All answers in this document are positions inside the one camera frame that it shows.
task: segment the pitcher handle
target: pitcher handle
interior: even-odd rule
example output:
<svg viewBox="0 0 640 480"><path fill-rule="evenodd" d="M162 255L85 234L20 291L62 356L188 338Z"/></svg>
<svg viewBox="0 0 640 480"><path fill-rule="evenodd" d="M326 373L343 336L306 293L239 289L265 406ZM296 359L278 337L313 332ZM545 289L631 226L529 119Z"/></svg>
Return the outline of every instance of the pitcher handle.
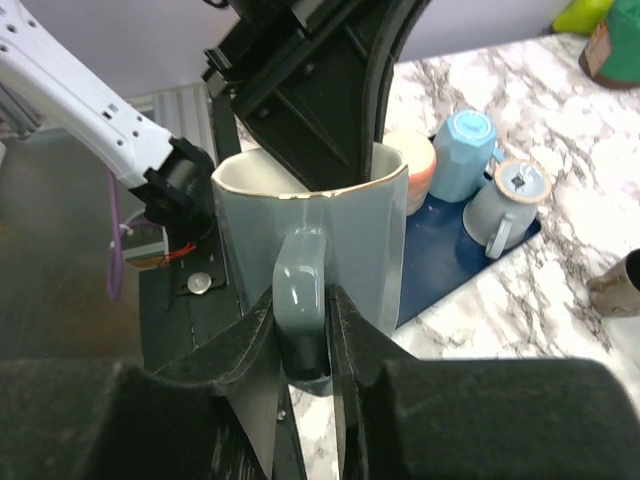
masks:
<svg viewBox="0 0 640 480"><path fill-rule="evenodd" d="M487 248L485 249L485 255L487 257L495 260L499 258L500 255L502 255L504 247L507 243L507 238L509 238L509 232L511 231L512 225L513 215L511 215L510 213L505 213L502 217L502 220L500 220L498 231L487 242Z"/></svg>
<svg viewBox="0 0 640 480"><path fill-rule="evenodd" d="M487 178L486 175L489 175L489 177L493 177L495 166L504 162L504 159L505 159L505 156L502 150L500 150L500 148L498 147L495 147L491 155L491 160L489 160L487 167L484 169L484 171L480 174L480 177L478 178L478 185L477 185L478 190L480 190L482 187L484 187L488 183L491 183L492 179Z"/></svg>

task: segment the marble countertop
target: marble countertop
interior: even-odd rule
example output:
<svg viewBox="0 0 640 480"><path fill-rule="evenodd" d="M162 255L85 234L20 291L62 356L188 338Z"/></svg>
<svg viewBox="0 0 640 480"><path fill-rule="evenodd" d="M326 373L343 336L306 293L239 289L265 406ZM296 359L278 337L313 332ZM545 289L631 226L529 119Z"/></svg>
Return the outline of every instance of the marble countertop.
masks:
<svg viewBox="0 0 640 480"><path fill-rule="evenodd" d="M388 130L432 135L454 111L484 111L505 153L537 160L554 189L540 235L394 340L418 358L595 359L638 408L640 362L591 310L584 284L640 246L640 90L591 82L577 62L584 44L558 35L396 67ZM309 479L337 478L332 399L295 389L292 399Z"/></svg>

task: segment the gray floor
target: gray floor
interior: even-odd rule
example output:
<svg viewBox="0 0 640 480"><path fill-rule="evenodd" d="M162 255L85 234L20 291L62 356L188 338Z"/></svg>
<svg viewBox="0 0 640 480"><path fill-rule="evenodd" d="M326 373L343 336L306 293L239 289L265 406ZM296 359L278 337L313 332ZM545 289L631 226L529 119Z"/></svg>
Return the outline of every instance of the gray floor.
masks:
<svg viewBox="0 0 640 480"><path fill-rule="evenodd" d="M63 131L7 141L0 167L0 359L141 361L138 279L105 290L106 167ZM124 188L122 214L140 208Z"/></svg>

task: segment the light blue cup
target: light blue cup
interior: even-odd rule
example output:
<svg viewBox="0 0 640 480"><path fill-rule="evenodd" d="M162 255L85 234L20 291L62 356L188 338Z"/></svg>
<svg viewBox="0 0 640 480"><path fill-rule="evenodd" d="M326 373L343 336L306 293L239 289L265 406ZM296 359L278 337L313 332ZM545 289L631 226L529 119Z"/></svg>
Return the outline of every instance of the light blue cup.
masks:
<svg viewBox="0 0 640 480"><path fill-rule="evenodd" d="M449 203L475 194L488 182L484 172L491 158L504 160L496 141L496 128L483 113L463 110L450 116L433 141L438 163L429 193Z"/></svg>
<svg viewBox="0 0 640 480"><path fill-rule="evenodd" d="M386 335L398 321L409 174L402 155L374 144L371 181L309 192L267 152L225 160L213 174L216 214L243 311L272 286L285 373L324 395L325 288L341 285Z"/></svg>

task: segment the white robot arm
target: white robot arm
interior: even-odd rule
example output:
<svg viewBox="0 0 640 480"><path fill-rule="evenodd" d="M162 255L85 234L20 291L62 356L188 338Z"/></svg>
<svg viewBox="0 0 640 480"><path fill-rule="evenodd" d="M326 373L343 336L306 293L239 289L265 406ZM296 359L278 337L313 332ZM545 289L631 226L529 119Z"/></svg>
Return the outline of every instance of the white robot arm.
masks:
<svg viewBox="0 0 640 480"><path fill-rule="evenodd" d="M210 230L211 159L143 117L18 0L0 0L0 82L55 117L90 148L147 204L149 220L174 227L185 237Z"/></svg>

